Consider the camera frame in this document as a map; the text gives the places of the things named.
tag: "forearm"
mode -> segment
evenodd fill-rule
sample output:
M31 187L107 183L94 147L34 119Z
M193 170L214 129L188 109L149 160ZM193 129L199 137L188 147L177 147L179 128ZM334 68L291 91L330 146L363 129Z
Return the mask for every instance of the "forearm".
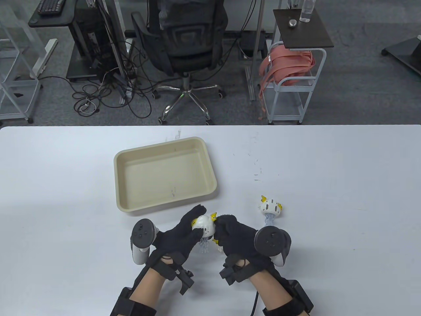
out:
M139 285L135 288L130 299L143 305L155 308L165 278L154 269L149 269Z
M249 278L257 292L262 298L267 310L271 311L292 300L291 295L283 288L283 286L266 270L258 272Z

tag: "gloved hand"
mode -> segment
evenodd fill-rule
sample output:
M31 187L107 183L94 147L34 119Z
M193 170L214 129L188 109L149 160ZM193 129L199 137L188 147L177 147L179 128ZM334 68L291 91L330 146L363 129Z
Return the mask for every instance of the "gloved hand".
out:
M205 213L206 208L199 204L188 211L173 229L164 233L158 232L155 241L152 243L156 247L154 252L157 253L155 253L155 256L171 256L171 254L179 252L186 260L195 244L203 236L203 229L192 230L192 221Z
M237 221L234 215L221 215L215 221L213 238L222 246L224 253L240 255L259 271L273 265L269 257L259 254L254 247L257 230Z

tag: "keyboard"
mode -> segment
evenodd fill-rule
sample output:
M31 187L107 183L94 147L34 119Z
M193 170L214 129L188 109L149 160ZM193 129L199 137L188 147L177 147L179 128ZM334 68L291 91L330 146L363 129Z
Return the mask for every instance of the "keyboard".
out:
M41 0L37 12L41 16L59 15L66 0Z

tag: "tray rim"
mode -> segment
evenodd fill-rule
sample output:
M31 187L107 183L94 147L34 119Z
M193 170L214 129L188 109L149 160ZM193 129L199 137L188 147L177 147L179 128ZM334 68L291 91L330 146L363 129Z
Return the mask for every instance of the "tray rim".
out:
M117 159L118 159L118 157L121 154L128 153L128 152L131 152L131 151L136 151L136 150L143 150L143 149L147 149L147 148L164 146L164 145L173 144L173 143L177 143L177 142L186 142L186 141L193 140L193 139L198 140L200 142L200 144L201 144L201 146L202 146L202 148L204 150L204 153L205 153L205 160L210 165L211 178L212 178L212 180L214 182L214 186L211 187L209 191L207 191L205 194L193 194L193 195L190 195L190 196L184 197L184 198L176 198L176 199L174 199L174 200L172 200L170 202L157 203L157 204L148 204L148 205L143 206L143 207L136 207L136 208L132 208L132 209L126 209L126 208L124 208L124 207L121 206L121 203L120 203L120 187L118 185L118 172L117 172ZM154 206L159 206L159 205L165 205L165 204L169 204L169 203L173 203L173 202L188 200L190 198L196 198L196 197L199 197L199 196L209 195L209 194L215 192L216 188L218 187L218 183L216 181L216 176L215 176L215 172L213 170L211 159L209 158L209 152L208 152L208 148L206 146L206 143L205 143L205 141L202 138L196 137L196 136L194 136L194 137L188 137L188 138L182 138L182 139L176 139L176 140L172 140L172 141L168 141L168 142L162 142L162 143L158 143L158 144L146 145L146 146L141 146L141 147L136 147L136 148L131 148L131 149L124 149L124 150L119 151L114 156L114 180L115 180L115 195L116 195L117 207L118 207L119 210L121 210L122 212L125 212L125 213L139 211L139 210L142 210L142 209L147 209L147 208L154 207Z

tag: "beige plastic tray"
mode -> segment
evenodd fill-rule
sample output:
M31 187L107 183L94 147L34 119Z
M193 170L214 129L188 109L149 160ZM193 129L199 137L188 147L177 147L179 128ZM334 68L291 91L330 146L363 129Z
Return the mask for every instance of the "beige plastic tray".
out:
M203 139L120 151L114 158L117 207L132 212L211 194L216 178Z

